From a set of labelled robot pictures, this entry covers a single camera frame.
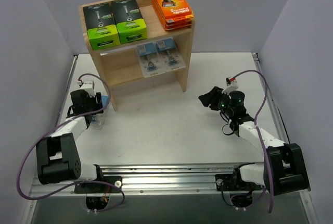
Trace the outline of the green black razor box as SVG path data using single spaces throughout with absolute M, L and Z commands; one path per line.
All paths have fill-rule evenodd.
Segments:
M 147 39 L 147 26 L 136 0 L 111 2 L 121 44 Z
M 94 51 L 120 45 L 110 3 L 83 7 L 87 36 Z

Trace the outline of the orange Fusion box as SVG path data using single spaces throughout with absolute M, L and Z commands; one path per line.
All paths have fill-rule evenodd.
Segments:
M 176 24 L 171 24 L 171 25 L 165 24 L 163 26 L 163 28 L 165 31 L 171 31 L 171 30 L 176 30 L 176 29 L 182 29 L 185 27 L 191 27 L 191 25 L 192 25 L 192 21 L 188 21 L 185 23 L 176 23 Z
M 152 0 L 160 16 L 167 22 L 190 20 L 193 17 L 191 7 L 186 0 Z
M 185 23 L 188 21 L 192 21 L 193 17 L 194 17 L 193 15 L 189 15 L 189 16 L 186 16 L 186 17 L 181 18 L 180 20 L 176 20 L 176 21 L 172 21 L 171 19 L 168 19 L 168 20 L 165 20 L 165 22 L 162 25 L 164 26 L 165 24 L 171 25 L 171 24 L 176 24 L 176 23 Z

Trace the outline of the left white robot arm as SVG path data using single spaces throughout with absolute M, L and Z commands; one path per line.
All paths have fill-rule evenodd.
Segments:
M 75 141 L 92 123 L 97 111 L 102 114 L 103 101 L 100 92 L 90 96 L 86 90 L 70 93 L 67 124 L 42 138 L 36 145 L 37 175 L 43 185 L 83 178 L 83 166 Z

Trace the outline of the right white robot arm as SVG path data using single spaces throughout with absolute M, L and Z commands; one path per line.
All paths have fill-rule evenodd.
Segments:
M 276 195 L 305 190 L 310 186 L 301 147 L 285 143 L 256 124 L 244 106 L 245 94 L 215 86 L 198 99 L 204 107 L 225 117 L 232 133 L 263 152 L 263 161 L 236 170 L 242 182 L 264 186 Z

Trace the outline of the wooden two-tier shelf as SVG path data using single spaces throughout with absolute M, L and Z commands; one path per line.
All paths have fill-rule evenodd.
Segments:
M 147 39 L 95 51 L 92 49 L 88 39 L 83 8 L 95 4 L 110 3 L 112 1 L 117 0 L 103 0 L 81 5 L 79 6 L 79 13 L 86 47 L 99 76 L 106 81 L 105 88 L 111 91 L 110 99 L 113 109 L 115 111 L 118 110 L 114 89 L 144 78 L 136 54 L 136 45 L 154 42 L 156 40 L 173 38 L 186 65 L 185 68 L 176 70 L 174 73 L 182 91 L 186 92 L 195 32 L 195 18 L 192 18 L 191 26 L 187 28 L 164 31 L 151 4 L 151 0 L 136 0 L 147 26 Z

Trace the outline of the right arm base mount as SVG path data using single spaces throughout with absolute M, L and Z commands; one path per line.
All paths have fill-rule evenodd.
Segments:
M 256 185 L 250 182 L 243 182 L 240 179 L 236 179 L 231 173 L 216 174 L 215 186 L 217 191 L 251 191 L 261 190 L 260 185 Z

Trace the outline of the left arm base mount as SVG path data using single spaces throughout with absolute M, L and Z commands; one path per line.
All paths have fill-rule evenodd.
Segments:
M 102 193 L 119 193 L 122 188 L 123 178 L 119 175 L 104 176 L 101 181 L 97 180 L 83 183 L 77 183 L 74 188 L 75 194 L 102 194 Z

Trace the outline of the aluminium frame rail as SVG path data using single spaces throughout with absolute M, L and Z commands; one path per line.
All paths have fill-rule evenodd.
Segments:
M 216 174 L 231 173 L 238 178 L 240 164 L 180 164 L 180 165 L 100 165 L 103 176 L 123 178 L 125 195 L 217 194 L 247 191 L 217 191 Z

